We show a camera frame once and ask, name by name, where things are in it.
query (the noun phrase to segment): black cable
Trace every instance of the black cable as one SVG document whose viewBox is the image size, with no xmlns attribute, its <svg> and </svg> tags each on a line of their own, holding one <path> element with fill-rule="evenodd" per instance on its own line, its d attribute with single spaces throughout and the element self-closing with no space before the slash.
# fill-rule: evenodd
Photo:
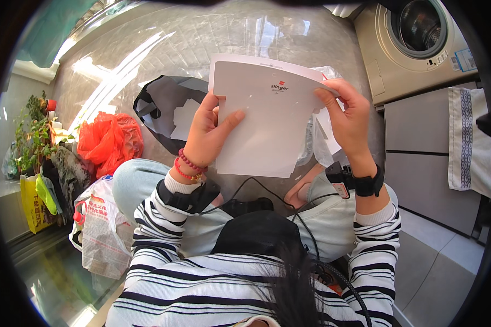
<svg viewBox="0 0 491 327">
<path fill-rule="evenodd" d="M 333 274 L 335 274 L 338 278 L 342 279 L 344 283 L 346 283 L 347 287 L 353 292 L 354 297 L 357 299 L 358 303 L 360 304 L 360 308 L 362 308 L 362 312 L 366 317 L 367 327 L 372 327 L 373 324 L 371 322 L 371 316 L 369 315 L 369 311 L 367 310 L 366 304 L 364 303 L 364 300 L 362 299 L 360 294 L 358 294 L 357 290 L 354 288 L 353 284 L 351 284 L 351 282 L 348 281 L 348 279 L 332 265 L 318 260 L 313 260 L 313 262 L 323 268 L 327 268 L 331 270 Z"/>
<path fill-rule="evenodd" d="M 276 193 L 272 192 L 271 190 L 269 190 L 267 187 L 265 187 L 261 182 L 259 182 L 256 178 L 254 177 L 248 177 L 247 179 L 245 179 L 242 184 L 240 184 L 240 186 L 236 189 L 235 193 L 233 193 L 233 195 L 231 196 L 231 198 L 229 200 L 227 200 L 226 202 L 222 203 L 221 205 L 217 206 L 217 207 L 214 207 L 212 209 L 209 209 L 207 211 L 203 211 L 201 212 L 200 214 L 206 214 L 206 213 L 210 213 L 216 209 L 220 209 L 222 208 L 227 202 L 233 200 L 236 196 L 236 194 L 238 194 L 238 192 L 242 189 L 242 186 L 244 186 L 244 184 L 248 181 L 248 180 L 254 180 L 255 182 L 257 182 L 260 186 L 262 186 L 266 191 L 268 191 L 269 193 L 271 193 L 272 195 L 274 195 L 278 200 L 282 201 L 286 206 L 290 206 L 290 207 L 293 207 L 293 210 L 296 211 L 296 208 L 295 206 L 293 206 L 292 204 L 289 204 L 287 203 L 286 201 L 284 201 L 281 197 L 279 197 Z"/>
<path fill-rule="evenodd" d="M 340 278 L 346 285 L 347 287 L 353 292 L 353 295 L 354 297 L 357 299 L 358 303 L 360 304 L 360 308 L 362 308 L 362 312 L 364 313 L 364 316 L 366 318 L 366 322 L 367 322 L 367 327 L 372 327 L 373 324 L 371 322 L 371 316 L 369 315 L 369 311 L 367 310 L 367 307 L 366 307 L 366 304 L 364 303 L 364 300 L 362 299 L 362 297 L 360 296 L 360 294 L 358 294 L 357 290 L 354 288 L 354 286 L 351 284 L 351 282 L 340 272 L 338 271 L 336 268 L 334 268 L 332 265 L 329 265 L 325 262 L 322 262 L 320 261 L 320 253 L 318 252 L 318 244 L 316 243 L 316 239 L 315 239 L 315 236 L 313 235 L 313 233 L 309 230 L 309 228 L 307 227 L 306 223 L 304 223 L 304 220 L 302 219 L 302 217 L 300 217 L 299 213 L 303 210 L 303 208 L 307 205 L 309 205 L 310 203 L 318 200 L 318 199 L 322 199 L 322 198 L 325 198 L 325 197 L 328 197 L 328 196 L 332 196 L 332 195 L 338 195 L 337 193 L 329 193 L 329 194 L 325 194 L 325 195 L 321 195 L 319 197 L 316 197 L 314 199 L 312 199 L 311 201 L 308 201 L 306 204 L 304 204 L 303 206 L 301 206 L 298 210 L 295 208 L 295 206 L 293 206 L 292 204 L 289 204 L 287 203 L 286 201 L 284 201 L 280 196 L 278 196 L 276 193 L 272 192 L 271 190 L 269 190 L 267 187 L 265 187 L 261 182 L 259 182 L 256 178 L 254 177 L 248 177 L 247 179 L 245 179 L 242 184 L 236 189 L 235 193 L 233 193 L 233 195 L 231 196 L 231 198 L 227 201 L 225 201 L 224 203 L 222 203 L 220 206 L 217 206 L 217 207 L 214 207 L 212 209 L 209 209 L 209 210 L 206 210 L 206 211 L 203 211 L 201 212 L 200 214 L 206 214 L 206 213 L 210 213 L 216 209 L 219 209 L 221 208 L 222 206 L 224 206 L 227 202 L 233 200 L 236 196 L 236 194 L 238 194 L 238 192 L 242 189 L 242 187 L 246 184 L 247 181 L 249 180 L 254 180 L 255 182 L 257 182 L 260 186 L 262 186 L 266 191 L 268 191 L 269 193 L 271 193 L 272 195 L 274 195 L 278 200 L 282 201 L 285 205 L 287 206 L 290 206 L 290 207 L 293 207 L 293 210 L 295 211 L 295 215 L 293 216 L 293 219 L 291 220 L 292 222 L 294 222 L 295 218 L 298 217 L 300 219 L 300 222 L 302 223 L 302 225 L 304 226 L 304 228 L 306 229 L 306 231 L 309 233 L 309 235 L 311 236 L 311 240 L 313 241 L 313 246 L 315 247 L 315 253 L 316 253 L 316 260 L 312 260 L 312 262 L 314 262 L 316 265 L 318 266 L 321 266 L 323 268 L 327 268 L 329 270 L 331 270 L 331 272 L 333 274 L 336 275 L 337 278 Z"/>
</svg>

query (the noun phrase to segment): red beaded bracelet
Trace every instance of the red beaded bracelet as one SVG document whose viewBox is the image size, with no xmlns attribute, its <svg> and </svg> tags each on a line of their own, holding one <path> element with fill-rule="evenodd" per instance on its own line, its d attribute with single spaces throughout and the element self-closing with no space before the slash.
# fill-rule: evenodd
<svg viewBox="0 0 491 327">
<path fill-rule="evenodd" d="M 180 157 L 180 159 L 182 159 L 189 167 L 191 167 L 193 170 L 196 170 L 198 173 L 205 173 L 207 172 L 207 167 L 204 167 L 204 168 L 200 168 L 198 167 L 197 165 L 195 165 L 194 163 L 192 163 L 191 161 L 189 161 L 188 158 L 186 158 L 184 156 L 184 148 L 181 148 L 180 150 L 178 150 L 178 156 Z"/>
<path fill-rule="evenodd" d="M 184 173 L 182 173 L 182 171 L 180 170 L 180 163 L 178 162 L 178 159 L 180 158 L 176 158 L 175 159 L 175 168 L 176 168 L 176 171 L 182 176 L 182 177 L 185 177 L 187 178 L 188 180 L 200 180 L 200 178 L 202 177 L 202 173 L 198 173 L 196 174 L 195 176 L 189 176 L 189 175 L 186 175 Z"/>
</svg>

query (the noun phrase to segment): woman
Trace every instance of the woman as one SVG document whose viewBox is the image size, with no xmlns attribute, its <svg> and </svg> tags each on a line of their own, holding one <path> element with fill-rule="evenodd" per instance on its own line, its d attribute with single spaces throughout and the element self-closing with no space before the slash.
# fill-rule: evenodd
<svg viewBox="0 0 491 327">
<path fill-rule="evenodd" d="M 372 179 L 379 170 L 367 146 L 368 101 L 344 80 L 324 84 L 338 91 L 346 108 L 342 111 L 329 91 L 315 90 L 329 111 L 334 137 L 353 176 Z M 164 204 L 172 203 L 171 194 L 189 197 L 197 192 L 199 178 L 191 176 L 199 176 L 196 169 L 216 159 L 227 135 L 244 119 L 238 110 L 216 127 L 217 103 L 209 92 L 196 112 L 178 168 L 131 160 L 114 175 L 115 200 L 139 226 L 124 291 L 113 303 L 106 326 L 367 325 L 352 291 L 338 295 L 314 278 L 311 255 L 302 245 L 314 253 L 314 243 L 301 222 L 294 224 L 292 217 L 272 211 L 232 219 L 219 209 L 193 215 L 178 209 L 180 205 Z M 286 199 L 302 203 L 335 193 L 321 169 L 309 174 L 312 183 L 300 183 L 303 187 Z M 392 323 L 400 230 L 397 201 L 390 200 L 388 189 L 363 196 L 357 189 L 355 198 L 347 200 L 325 197 L 301 213 L 322 261 L 352 252 L 350 281 L 372 324 L 384 326 Z"/>
</svg>

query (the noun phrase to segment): woman's left hand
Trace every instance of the woman's left hand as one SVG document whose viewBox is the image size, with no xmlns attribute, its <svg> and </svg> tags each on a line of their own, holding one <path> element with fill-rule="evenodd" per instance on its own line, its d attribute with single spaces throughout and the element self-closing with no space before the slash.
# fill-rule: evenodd
<svg viewBox="0 0 491 327">
<path fill-rule="evenodd" d="M 196 111 L 189 130 L 184 155 L 198 167 L 207 167 L 216 159 L 229 133 L 246 116 L 242 110 L 237 110 L 218 125 L 217 104 L 218 98 L 210 90 Z"/>
</svg>

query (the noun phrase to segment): red plastic bag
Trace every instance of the red plastic bag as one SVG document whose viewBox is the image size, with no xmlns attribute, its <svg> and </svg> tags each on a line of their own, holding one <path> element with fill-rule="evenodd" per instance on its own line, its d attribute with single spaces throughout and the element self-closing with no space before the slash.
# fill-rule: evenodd
<svg viewBox="0 0 491 327">
<path fill-rule="evenodd" d="M 84 122 L 80 128 L 77 152 L 85 160 L 100 165 L 96 178 L 112 175 L 123 162 L 140 158 L 143 150 L 140 127 L 128 114 L 100 111 L 95 121 Z"/>
</svg>

